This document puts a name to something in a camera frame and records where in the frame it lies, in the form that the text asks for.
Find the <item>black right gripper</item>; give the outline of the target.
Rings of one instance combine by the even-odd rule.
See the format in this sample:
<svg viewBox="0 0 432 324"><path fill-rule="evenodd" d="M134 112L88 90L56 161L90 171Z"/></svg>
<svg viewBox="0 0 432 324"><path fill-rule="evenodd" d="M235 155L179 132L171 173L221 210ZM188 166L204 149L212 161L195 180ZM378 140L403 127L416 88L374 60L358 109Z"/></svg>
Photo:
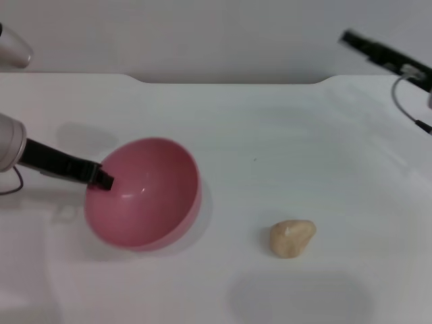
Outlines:
<svg viewBox="0 0 432 324"><path fill-rule="evenodd" d="M395 75L402 76L407 73L408 66L415 68L420 76L415 77L412 83L426 92L431 92L431 67L387 45L368 40L351 29L343 31L338 42L353 51L367 54L371 63Z"/></svg>

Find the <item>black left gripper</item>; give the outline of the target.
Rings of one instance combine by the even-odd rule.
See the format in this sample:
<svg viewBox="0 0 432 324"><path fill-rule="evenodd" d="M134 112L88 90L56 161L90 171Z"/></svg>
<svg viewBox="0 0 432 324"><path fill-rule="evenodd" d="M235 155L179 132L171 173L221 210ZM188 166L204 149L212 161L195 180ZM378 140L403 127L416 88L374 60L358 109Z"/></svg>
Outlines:
<svg viewBox="0 0 432 324"><path fill-rule="evenodd" d="M28 139L18 163L40 173L72 182L89 184L110 191L114 177L94 161L71 156L55 148Z"/></svg>

